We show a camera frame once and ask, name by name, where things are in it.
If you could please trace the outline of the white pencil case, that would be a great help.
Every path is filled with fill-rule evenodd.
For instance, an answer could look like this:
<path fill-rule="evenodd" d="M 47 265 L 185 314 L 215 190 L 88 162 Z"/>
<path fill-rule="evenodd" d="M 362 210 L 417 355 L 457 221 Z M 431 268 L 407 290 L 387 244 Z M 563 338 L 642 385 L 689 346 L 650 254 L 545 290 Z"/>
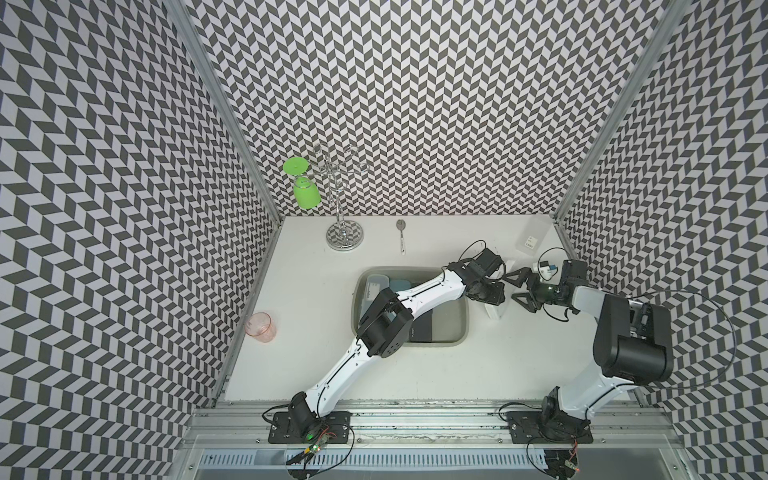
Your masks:
<path fill-rule="evenodd" d="M 485 312 L 491 320 L 499 321 L 509 307 L 509 298 L 505 290 L 506 283 L 501 281 L 501 277 L 511 273 L 516 265 L 517 261 L 515 259 L 505 260 L 492 274 L 492 278 L 498 280 L 501 283 L 501 286 L 484 306 Z"/>

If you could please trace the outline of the grey-green plastic storage box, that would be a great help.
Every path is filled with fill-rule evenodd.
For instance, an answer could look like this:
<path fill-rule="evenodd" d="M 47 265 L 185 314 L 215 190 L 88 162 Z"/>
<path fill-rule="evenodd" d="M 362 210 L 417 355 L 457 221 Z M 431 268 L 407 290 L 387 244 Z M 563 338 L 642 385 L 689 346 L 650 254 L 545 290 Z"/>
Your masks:
<path fill-rule="evenodd" d="M 361 310 L 361 297 L 366 277 L 378 273 L 389 279 L 405 279 L 412 283 L 412 287 L 433 279 L 441 272 L 439 267 L 407 267 L 385 266 L 374 267 L 364 271 L 358 278 L 351 305 L 351 331 L 356 332 L 359 320 L 363 315 Z M 406 343 L 408 347 L 450 347 L 461 343 L 468 334 L 468 302 L 465 298 L 453 300 L 435 307 L 433 310 L 432 328 L 433 341 L 426 343 Z"/>

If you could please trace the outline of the black pencil case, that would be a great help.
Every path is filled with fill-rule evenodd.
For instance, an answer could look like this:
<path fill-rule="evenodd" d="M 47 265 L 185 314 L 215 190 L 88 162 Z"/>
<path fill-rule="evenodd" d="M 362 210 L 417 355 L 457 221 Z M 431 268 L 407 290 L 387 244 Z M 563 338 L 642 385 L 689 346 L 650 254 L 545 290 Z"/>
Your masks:
<path fill-rule="evenodd" d="M 429 344 L 433 341 L 432 317 L 433 312 L 429 310 L 414 320 L 409 333 L 411 343 Z"/>

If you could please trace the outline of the clear frosted pencil case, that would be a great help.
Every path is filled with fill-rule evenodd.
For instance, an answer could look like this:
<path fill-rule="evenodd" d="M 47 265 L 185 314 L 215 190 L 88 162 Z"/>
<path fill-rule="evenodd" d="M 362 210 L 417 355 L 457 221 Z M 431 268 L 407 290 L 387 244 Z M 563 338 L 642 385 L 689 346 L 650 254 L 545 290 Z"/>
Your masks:
<path fill-rule="evenodd" d="M 379 293 L 388 288 L 390 279 L 383 274 L 370 274 L 366 277 L 362 297 L 361 297 L 361 310 L 363 313 L 367 311 Z"/>

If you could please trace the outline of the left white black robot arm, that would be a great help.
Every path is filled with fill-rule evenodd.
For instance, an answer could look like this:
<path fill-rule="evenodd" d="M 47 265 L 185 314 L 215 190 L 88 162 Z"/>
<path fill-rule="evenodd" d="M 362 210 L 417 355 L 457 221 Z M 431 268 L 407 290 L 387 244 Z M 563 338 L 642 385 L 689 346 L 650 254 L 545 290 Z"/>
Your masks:
<path fill-rule="evenodd" d="M 423 314 L 462 297 L 489 305 L 504 302 L 502 258 L 485 248 L 480 253 L 449 263 L 436 277 L 411 289 L 395 292 L 387 287 L 362 315 L 356 337 L 342 358 L 313 387 L 295 394 L 288 414 L 304 439 L 315 439 L 324 419 L 342 395 L 372 362 L 395 354 L 408 340 L 412 324 Z"/>

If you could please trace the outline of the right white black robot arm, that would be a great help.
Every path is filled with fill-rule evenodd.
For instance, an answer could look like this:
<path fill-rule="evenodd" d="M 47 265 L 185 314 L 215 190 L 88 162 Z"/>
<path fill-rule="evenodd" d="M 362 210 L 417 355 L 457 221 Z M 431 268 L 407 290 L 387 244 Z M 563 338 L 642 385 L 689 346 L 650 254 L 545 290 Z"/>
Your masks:
<path fill-rule="evenodd" d="M 587 436 L 597 411 L 616 396 L 664 381 L 673 372 L 670 310 L 595 288 L 587 273 L 586 262 L 565 260 L 556 284 L 543 281 L 539 268 L 523 267 L 503 276 L 525 289 L 511 299 L 531 313 L 547 305 L 562 306 L 596 320 L 593 361 L 544 397 L 534 421 L 540 435 L 554 442 Z"/>

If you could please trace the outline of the metal spoon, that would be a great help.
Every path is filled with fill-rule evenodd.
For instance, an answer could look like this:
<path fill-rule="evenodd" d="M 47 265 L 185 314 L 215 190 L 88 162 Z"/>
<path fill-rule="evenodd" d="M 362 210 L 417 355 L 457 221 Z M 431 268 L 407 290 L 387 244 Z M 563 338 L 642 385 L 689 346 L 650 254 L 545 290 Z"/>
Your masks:
<path fill-rule="evenodd" d="M 404 238 L 404 231 L 406 229 L 406 222 L 404 219 L 398 219 L 396 221 L 396 228 L 399 232 L 399 243 L 400 243 L 400 253 L 402 255 L 406 254 L 406 245 L 405 245 L 405 238 Z"/>

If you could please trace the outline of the chrome cup holder stand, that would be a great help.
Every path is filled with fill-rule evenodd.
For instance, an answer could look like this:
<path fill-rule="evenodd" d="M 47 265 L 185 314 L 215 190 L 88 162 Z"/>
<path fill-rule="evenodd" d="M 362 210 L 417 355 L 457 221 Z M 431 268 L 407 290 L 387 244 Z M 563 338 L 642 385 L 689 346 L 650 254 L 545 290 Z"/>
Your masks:
<path fill-rule="evenodd" d="M 357 147 L 348 147 L 342 154 L 332 154 L 322 143 L 314 143 L 312 153 L 315 177 L 327 182 L 327 192 L 334 207 L 335 220 L 326 231 L 326 243 L 337 252 L 350 252 L 361 245 L 364 231 L 359 222 L 348 219 L 344 213 L 346 178 L 365 173 L 368 163 L 361 159 Z"/>

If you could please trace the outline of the green plastic goblet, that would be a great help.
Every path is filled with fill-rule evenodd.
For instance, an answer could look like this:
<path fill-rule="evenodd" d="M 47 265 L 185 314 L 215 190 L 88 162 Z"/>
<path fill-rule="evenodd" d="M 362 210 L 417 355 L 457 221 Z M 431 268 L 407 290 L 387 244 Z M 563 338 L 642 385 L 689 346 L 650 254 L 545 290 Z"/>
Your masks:
<path fill-rule="evenodd" d="M 315 208 L 321 203 L 321 194 L 307 172 L 309 162 L 303 157 L 291 157 L 283 164 L 283 171 L 294 178 L 293 194 L 298 206 L 304 210 Z"/>

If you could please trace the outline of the pink translucent cup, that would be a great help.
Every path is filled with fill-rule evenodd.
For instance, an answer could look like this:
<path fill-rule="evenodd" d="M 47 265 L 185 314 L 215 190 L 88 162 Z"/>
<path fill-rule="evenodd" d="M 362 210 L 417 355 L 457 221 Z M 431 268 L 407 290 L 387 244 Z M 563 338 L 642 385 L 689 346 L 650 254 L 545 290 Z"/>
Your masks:
<path fill-rule="evenodd" d="M 253 313 L 244 324 L 245 333 L 262 343 L 271 342 L 277 333 L 275 321 L 265 312 Z"/>

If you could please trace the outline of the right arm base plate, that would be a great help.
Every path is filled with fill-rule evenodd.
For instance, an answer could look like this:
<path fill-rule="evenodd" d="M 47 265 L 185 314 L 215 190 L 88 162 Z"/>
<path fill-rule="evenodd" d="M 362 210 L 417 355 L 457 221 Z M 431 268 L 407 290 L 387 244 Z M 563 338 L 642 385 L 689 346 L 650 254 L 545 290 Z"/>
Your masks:
<path fill-rule="evenodd" d="M 592 444 L 589 420 L 557 413 L 544 418 L 539 411 L 509 411 L 503 414 L 514 444 Z"/>

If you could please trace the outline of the aluminium rail frame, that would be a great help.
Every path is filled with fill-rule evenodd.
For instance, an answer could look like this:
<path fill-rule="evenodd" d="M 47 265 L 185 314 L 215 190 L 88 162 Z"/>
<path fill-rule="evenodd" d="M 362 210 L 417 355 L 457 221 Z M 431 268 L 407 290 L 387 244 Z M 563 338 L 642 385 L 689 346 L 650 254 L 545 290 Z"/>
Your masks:
<path fill-rule="evenodd" d="M 348 401 L 346 444 L 269 444 L 277 412 L 228 402 L 195 413 L 172 479 L 694 479 L 697 471 L 657 408 L 615 402 L 591 423 L 592 444 L 514 444 L 503 414 L 522 402 Z"/>

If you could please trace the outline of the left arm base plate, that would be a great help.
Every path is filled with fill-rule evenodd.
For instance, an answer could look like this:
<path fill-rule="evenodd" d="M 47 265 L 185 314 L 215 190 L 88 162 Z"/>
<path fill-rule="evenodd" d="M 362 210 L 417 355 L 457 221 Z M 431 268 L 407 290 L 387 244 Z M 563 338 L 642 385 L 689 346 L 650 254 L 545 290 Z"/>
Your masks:
<path fill-rule="evenodd" d="M 316 420 L 310 429 L 304 429 L 287 411 L 277 412 L 269 431 L 269 444 L 311 444 L 320 439 L 320 434 L 331 444 L 346 444 L 350 434 L 351 413 L 333 411 L 323 419 Z"/>

